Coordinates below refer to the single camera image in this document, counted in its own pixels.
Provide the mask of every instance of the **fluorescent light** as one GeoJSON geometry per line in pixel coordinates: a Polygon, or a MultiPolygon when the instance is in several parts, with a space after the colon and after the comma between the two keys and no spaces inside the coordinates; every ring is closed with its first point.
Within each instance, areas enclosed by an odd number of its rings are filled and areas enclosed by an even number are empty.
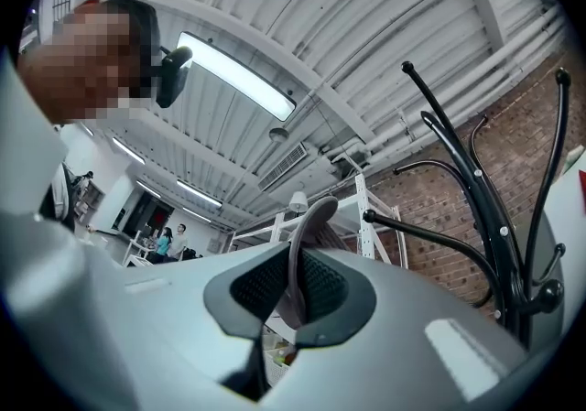
{"type": "Polygon", "coordinates": [[[88,128],[85,124],[80,123],[81,127],[87,132],[88,135],[93,136],[93,131],[88,128]]]}
{"type": "Polygon", "coordinates": [[[156,196],[157,198],[161,198],[161,195],[159,195],[156,191],[154,191],[153,189],[150,189],[147,185],[145,185],[144,183],[141,183],[140,181],[136,181],[136,183],[138,183],[138,185],[140,185],[141,187],[143,187],[146,191],[148,191],[150,194],[152,194],[153,196],[156,196]]]}
{"type": "Polygon", "coordinates": [[[120,141],[118,141],[115,137],[113,137],[112,140],[114,141],[114,144],[116,144],[123,151],[125,151],[126,154],[128,154],[131,158],[135,158],[142,165],[145,165],[145,160],[141,156],[139,156],[136,152],[131,151],[128,147],[126,147],[124,144],[122,144],[120,141]]]}
{"type": "Polygon", "coordinates": [[[214,198],[210,198],[208,195],[204,195],[201,191],[194,189],[187,183],[183,183],[181,180],[177,180],[177,184],[183,189],[186,189],[187,191],[193,193],[195,196],[199,196],[202,200],[206,200],[214,206],[218,206],[219,208],[222,207],[222,204],[219,201],[215,200],[214,198]]]}
{"type": "Polygon", "coordinates": [[[295,110],[295,104],[286,95],[236,60],[192,34],[181,32],[177,47],[188,47],[193,53],[186,64],[190,66],[191,61],[195,61],[258,103],[278,120],[284,122],[295,110]]]}
{"type": "Polygon", "coordinates": [[[203,220],[204,220],[204,221],[206,221],[206,222],[212,222],[212,221],[210,221],[210,220],[209,220],[207,217],[200,216],[199,214],[196,214],[195,212],[193,212],[193,211],[190,211],[190,210],[188,210],[187,208],[183,208],[183,210],[184,210],[185,212],[188,212],[189,214],[191,214],[191,215],[195,216],[195,217],[199,217],[200,219],[203,219],[203,220]]]}

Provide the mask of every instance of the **black fabric mesh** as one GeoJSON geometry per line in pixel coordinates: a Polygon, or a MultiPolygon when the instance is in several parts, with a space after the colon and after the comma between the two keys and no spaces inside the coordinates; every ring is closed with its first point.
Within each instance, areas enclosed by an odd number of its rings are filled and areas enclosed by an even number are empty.
{"type": "Polygon", "coordinates": [[[230,286],[234,300],[265,321],[287,286],[288,252],[284,252],[238,277],[230,286]]]}
{"type": "Polygon", "coordinates": [[[329,266],[306,253],[298,259],[298,284],[305,298],[307,322],[331,314],[348,297],[348,282],[329,266]]]}

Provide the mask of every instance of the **ceiling fixture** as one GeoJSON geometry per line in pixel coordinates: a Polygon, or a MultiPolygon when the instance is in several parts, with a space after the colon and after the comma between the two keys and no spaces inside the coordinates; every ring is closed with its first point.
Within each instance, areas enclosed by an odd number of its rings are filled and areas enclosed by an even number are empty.
{"type": "Polygon", "coordinates": [[[258,183],[258,188],[265,191],[273,183],[283,177],[294,166],[296,166],[302,159],[308,155],[305,147],[299,143],[291,149],[286,156],[284,156],[271,170],[269,170],[258,183]]]}
{"type": "Polygon", "coordinates": [[[192,186],[188,185],[187,183],[184,183],[181,180],[177,180],[177,184],[180,187],[182,187],[183,189],[186,189],[187,191],[189,191],[190,193],[193,193],[195,196],[200,197],[202,200],[206,200],[209,203],[213,204],[214,206],[217,206],[218,208],[222,207],[222,204],[219,201],[215,200],[214,198],[209,197],[206,194],[203,194],[198,189],[194,189],[192,186]]]}
{"type": "Polygon", "coordinates": [[[136,181],[136,183],[138,183],[138,185],[140,185],[141,187],[143,187],[146,191],[148,191],[151,195],[157,197],[157,198],[161,198],[161,195],[159,195],[156,191],[154,191],[153,189],[150,189],[147,185],[145,185],[144,183],[141,183],[140,181],[136,181]]]}
{"type": "Polygon", "coordinates": [[[284,128],[273,128],[268,132],[268,137],[274,143],[284,143],[289,138],[289,133],[284,128]]]}
{"type": "Polygon", "coordinates": [[[81,127],[82,127],[82,128],[85,130],[85,131],[86,131],[86,133],[87,133],[88,135],[90,135],[91,137],[93,137],[93,131],[92,131],[90,128],[88,128],[88,127],[87,127],[85,124],[83,124],[83,123],[80,123],[80,125],[81,125],[81,127]]]}
{"type": "Polygon", "coordinates": [[[183,208],[183,210],[184,210],[185,212],[188,212],[188,213],[189,213],[189,214],[191,214],[192,216],[199,217],[200,219],[203,219],[203,220],[204,220],[204,221],[206,221],[206,222],[212,222],[212,221],[210,221],[210,220],[209,220],[207,217],[200,216],[199,214],[196,214],[195,212],[193,212],[193,211],[190,211],[190,210],[188,210],[187,208],[183,208]]]}
{"type": "Polygon", "coordinates": [[[303,191],[296,191],[293,193],[293,197],[289,203],[289,208],[297,214],[300,212],[307,212],[309,209],[308,197],[303,191]]]}
{"type": "Polygon", "coordinates": [[[295,110],[295,103],[254,72],[218,50],[207,42],[188,32],[181,32],[177,48],[188,47],[193,56],[188,61],[195,62],[223,81],[228,82],[246,97],[284,122],[295,110]]]}
{"type": "Polygon", "coordinates": [[[120,141],[118,141],[115,137],[113,137],[112,140],[114,141],[114,144],[116,144],[123,151],[125,151],[126,154],[128,154],[131,158],[134,158],[138,162],[140,162],[142,165],[145,165],[145,160],[141,156],[139,156],[136,152],[131,151],[128,147],[126,147],[124,144],[122,144],[120,141]]]}

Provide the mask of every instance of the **person in teal shirt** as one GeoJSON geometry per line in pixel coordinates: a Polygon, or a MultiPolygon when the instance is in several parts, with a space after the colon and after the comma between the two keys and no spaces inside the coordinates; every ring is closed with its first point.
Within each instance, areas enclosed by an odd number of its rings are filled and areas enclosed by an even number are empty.
{"type": "Polygon", "coordinates": [[[165,263],[165,259],[167,258],[167,252],[169,247],[171,246],[172,241],[173,232],[169,227],[165,227],[165,229],[163,229],[163,234],[157,240],[157,249],[155,250],[155,255],[151,256],[149,259],[149,261],[153,265],[165,263]]]}

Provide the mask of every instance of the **brick wall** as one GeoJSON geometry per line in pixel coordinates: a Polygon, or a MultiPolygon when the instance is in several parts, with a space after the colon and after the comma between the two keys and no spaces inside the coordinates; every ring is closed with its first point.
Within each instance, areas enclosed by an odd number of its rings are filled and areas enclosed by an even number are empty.
{"type": "MultiPolygon", "coordinates": [[[[564,49],[546,59],[512,91],[484,112],[489,124],[477,135],[476,150],[497,187],[514,225],[531,218],[537,192],[548,162],[556,126],[557,84],[555,70],[563,66],[572,76],[570,119],[565,152],[586,145],[586,81],[579,54],[564,49]]],[[[457,129],[467,139],[480,116],[457,129]]],[[[426,147],[396,164],[424,158],[450,162],[440,143],[426,147]]],[[[391,168],[372,175],[367,187],[389,206],[398,205],[405,222],[459,238],[483,250],[480,236],[472,227],[468,204],[457,183],[439,168],[423,167],[400,176],[391,168]]],[[[345,189],[340,197],[346,196],[345,189]]],[[[396,255],[394,232],[381,237],[389,254],[396,255]]],[[[355,250],[355,243],[348,241],[355,250]]],[[[409,269],[434,279],[456,296],[472,301],[483,296],[487,284],[479,269],[463,255],[406,235],[409,269]]],[[[486,313],[492,306],[487,305],[486,313]]]]}

